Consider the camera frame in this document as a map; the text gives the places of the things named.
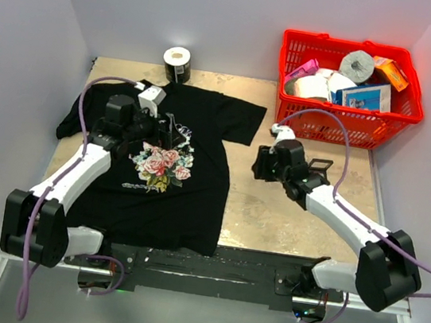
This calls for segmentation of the black floral t-shirt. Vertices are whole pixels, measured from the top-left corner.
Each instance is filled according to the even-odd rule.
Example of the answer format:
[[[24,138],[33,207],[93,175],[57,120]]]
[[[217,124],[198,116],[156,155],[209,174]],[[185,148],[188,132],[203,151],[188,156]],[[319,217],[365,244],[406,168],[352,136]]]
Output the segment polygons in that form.
[[[166,84],[159,111],[192,130],[188,145],[137,142],[70,207],[71,227],[103,230],[116,243],[214,253],[230,174],[224,144],[250,145],[266,109],[217,91]]]

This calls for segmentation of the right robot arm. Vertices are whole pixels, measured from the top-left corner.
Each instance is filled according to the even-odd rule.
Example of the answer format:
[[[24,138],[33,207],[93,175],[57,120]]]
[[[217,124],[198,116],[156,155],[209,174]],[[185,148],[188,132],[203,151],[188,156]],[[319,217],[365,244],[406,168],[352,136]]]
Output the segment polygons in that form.
[[[280,182],[286,196],[327,224],[354,251],[356,263],[322,257],[305,264],[297,286],[308,298],[326,290],[353,293],[381,312],[421,289],[413,240],[370,220],[335,192],[327,180],[332,161],[306,161],[298,140],[260,146],[252,165],[257,180]]]

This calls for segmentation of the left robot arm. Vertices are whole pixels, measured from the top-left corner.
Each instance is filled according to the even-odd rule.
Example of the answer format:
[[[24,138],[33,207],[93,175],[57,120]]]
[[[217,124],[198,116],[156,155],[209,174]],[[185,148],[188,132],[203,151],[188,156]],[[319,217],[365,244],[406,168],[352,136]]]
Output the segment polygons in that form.
[[[113,95],[104,116],[60,169],[27,191],[6,198],[0,248],[30,262],[54,267],[65,257],[84,255],[93,267],[111,260],[111,247],[94,228],[67,225],[74,201],[136,142],[171,150],[185,142],[172,114],[159,114],[151,99]]]

